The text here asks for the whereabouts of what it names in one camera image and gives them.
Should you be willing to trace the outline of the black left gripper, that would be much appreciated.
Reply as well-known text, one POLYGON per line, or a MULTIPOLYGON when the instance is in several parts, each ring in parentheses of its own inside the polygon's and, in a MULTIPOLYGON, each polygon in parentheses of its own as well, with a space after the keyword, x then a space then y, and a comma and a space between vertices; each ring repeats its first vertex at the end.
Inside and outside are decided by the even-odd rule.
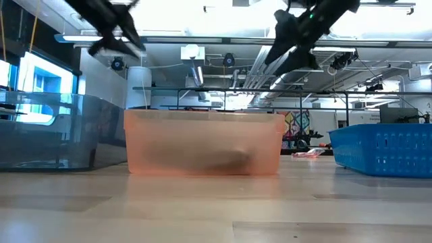
MULTIPOLYGON (((120 27, 123 35, 138 49, 146 50, 141 43, 130 10, 136 6, 137 0, 129 3, 112 3, 110 0, 64 0, 74 9, 81 20, 86 20, 99 32, 112 31, 120 27)), ((95 56, 101 49, 117 51, 138 58, 121 39, 116 39, 112 33, 104 34, 88 49, 88 54, 95 56)))

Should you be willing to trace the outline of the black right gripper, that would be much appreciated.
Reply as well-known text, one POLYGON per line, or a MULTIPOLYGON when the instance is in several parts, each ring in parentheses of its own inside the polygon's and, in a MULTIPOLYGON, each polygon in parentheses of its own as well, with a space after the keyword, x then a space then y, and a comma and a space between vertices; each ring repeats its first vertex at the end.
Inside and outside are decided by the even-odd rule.
MULTIPOLYGON (((306 8, 298 18, 282 9, 274 13, 277 20, 275 40, 265 58, 266 65, 292 48, 295 45, 295 38, 298 46, 312 46, 321 36, 328 35, 330 28, 347 11, 356 13, 360 7, 360 0, 297 0, 297 2, 306 8)), ((281 76, 302 68, 317 70, 319 65, 309 49, 297 48, 275 70, 274 75, 281 76)))

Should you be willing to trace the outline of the dark grey translucent bin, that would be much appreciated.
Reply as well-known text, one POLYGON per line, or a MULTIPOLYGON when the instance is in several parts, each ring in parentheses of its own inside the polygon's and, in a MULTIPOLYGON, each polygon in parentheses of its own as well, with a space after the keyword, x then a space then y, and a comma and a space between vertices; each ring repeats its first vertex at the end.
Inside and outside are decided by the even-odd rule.
POLYGON ((0 91, 0 171, 87 171, 126 160, 123 108, 90 95, 0 91))

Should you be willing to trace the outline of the pink clear-wrapped candy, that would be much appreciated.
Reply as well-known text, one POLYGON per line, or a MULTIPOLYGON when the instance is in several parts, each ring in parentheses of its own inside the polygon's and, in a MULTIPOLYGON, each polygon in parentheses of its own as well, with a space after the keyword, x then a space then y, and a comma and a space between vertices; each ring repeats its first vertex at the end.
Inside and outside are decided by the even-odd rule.
POLYGON ((316 158, 325 152, 324 148, 312 148, 308 152, 297 152, 293 153, 292 157, 306 157, 306 158, 316 158))

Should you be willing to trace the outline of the brown chocolate bar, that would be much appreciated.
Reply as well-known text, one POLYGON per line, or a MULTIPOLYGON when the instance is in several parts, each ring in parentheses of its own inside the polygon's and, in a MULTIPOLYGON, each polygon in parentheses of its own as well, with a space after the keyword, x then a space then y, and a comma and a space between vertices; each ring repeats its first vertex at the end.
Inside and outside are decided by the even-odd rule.
POLYGON ((218 174, 230 170, 243 169, 252 159, 252 152, 235 148, 209 151, 180 150, 175 152, 154 152, 146 156, 146 162, 149 165, 197 174, 218 174))

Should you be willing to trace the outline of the silver ceiling ducts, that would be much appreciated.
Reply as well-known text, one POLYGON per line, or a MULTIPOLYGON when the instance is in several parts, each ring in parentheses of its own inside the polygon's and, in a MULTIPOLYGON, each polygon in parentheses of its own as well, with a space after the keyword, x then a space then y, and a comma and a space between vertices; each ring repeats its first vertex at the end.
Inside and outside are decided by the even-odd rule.
MULTIPOLYGON (((243 88, 260 89, 270 79, 278 79, 280 76, 289 73, 289 71, 283 71, 283 69, 289 62, 296 62, 298 47, 291 47, 287 51, 284 51, 282 55, 274 61, 266 63, 265 60, 270 56, 270 53, 271 46, 261 47, 252 68, 246 76, 243 88)), ((328 59, 341 53, 341 51, 336 47, 315 47, 314 49, 309 50, 308 53, 315 56, 317 65, 320 68, 328 59)))

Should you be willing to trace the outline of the black ceiling device cluster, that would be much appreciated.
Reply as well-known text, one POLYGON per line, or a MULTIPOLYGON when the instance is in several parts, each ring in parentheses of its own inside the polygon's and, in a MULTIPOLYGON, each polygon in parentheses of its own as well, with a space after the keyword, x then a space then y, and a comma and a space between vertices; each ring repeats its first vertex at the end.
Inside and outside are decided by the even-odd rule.
POLYGON ((334 70, 340 70, 350 65, 353 61, 358 59, 358 51, 344 52, 342 55, 334 58, 330 67, 334 70))

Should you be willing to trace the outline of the white round column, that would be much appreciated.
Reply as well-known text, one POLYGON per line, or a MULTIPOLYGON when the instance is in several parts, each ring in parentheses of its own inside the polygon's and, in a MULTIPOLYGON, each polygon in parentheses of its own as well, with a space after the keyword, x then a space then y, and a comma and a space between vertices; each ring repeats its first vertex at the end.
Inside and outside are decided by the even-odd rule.
POLYGON ((151 105, 152 73, 147 67, 132 66, 128 69, 126 109, 151 105))

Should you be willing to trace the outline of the white box with round lamp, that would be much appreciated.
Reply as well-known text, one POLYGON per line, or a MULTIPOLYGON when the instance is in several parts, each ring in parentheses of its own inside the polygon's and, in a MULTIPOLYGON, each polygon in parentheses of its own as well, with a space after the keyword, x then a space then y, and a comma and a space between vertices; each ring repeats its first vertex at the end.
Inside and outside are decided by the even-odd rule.
POLYGON ((180 56, 181 56, 181 60, 189 60, 189 59, 204 60, 205 48, 198 46, 196 44, 188 44, 184 47, 181 47, 180 56))

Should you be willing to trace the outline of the grey overhead beam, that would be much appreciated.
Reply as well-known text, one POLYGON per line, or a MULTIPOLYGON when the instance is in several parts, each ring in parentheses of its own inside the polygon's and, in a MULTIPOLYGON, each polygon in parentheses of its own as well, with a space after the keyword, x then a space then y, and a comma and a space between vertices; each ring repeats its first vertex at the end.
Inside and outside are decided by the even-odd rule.
MULTIPOLYGON (((201 44, 201 45, 272 45, 272 38, 230 38, 205 36, 142 36, 145 44, 201 44)), ((388 49, 432 49, 432 41, 408 40, 318 40, 316 47, 360 47, 388 49)))

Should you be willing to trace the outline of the black machine on far desk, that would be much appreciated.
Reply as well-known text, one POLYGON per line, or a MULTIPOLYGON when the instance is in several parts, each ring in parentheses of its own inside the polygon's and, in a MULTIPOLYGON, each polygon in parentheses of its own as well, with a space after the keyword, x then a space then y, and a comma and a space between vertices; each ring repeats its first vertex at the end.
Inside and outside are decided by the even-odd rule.
POLYGON ((297 149, 305 149, 311 145, 312 138, 322 138, 323 135, 318 131, 310 130, 308 133, 299 132, 294 136, 294 146, 297 149))

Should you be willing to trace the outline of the orange translucent plastic bin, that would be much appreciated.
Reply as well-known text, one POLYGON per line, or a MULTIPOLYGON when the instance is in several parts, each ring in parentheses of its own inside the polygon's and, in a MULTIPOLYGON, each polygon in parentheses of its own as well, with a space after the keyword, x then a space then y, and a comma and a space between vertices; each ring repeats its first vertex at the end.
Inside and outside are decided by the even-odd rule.
POLYGON ((272 176, 279 169, 284 117, 268 113, 129 109, 124 113, 130 173, 148 176, 272 176), (149 165, 149 153, 243 149, 253 153, 243 169, 186 173, 149 165))

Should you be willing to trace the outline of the dark background monitor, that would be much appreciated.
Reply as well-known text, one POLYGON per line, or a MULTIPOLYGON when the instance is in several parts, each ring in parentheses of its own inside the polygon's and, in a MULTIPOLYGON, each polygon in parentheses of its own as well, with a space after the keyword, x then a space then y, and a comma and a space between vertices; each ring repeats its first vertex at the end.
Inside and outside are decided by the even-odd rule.
POLYGON ((382 124, 419 123, 419 112, 415 108, 381 107, 379 115, 382 124))

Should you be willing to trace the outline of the blue slotted plastic basket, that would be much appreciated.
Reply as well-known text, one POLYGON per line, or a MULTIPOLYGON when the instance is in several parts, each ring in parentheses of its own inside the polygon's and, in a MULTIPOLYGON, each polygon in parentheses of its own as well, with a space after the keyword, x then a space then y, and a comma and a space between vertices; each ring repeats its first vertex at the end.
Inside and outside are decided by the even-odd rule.
POLYGON ((358 124, 329 137, 341 167, 368 176, 432 179, 432 124, 358 124))

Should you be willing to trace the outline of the colourful wall mural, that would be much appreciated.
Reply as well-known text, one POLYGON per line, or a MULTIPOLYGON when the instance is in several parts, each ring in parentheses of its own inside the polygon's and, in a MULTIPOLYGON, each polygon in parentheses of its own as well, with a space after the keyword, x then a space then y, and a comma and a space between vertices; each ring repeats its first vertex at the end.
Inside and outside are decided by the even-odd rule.
POLYGON ((284 115, 284 133, 282 140, 282 149, 293 149, 294 136, 299 132, 308 133, 310 131, 310 113, 306 111, 286 111, 284 115))

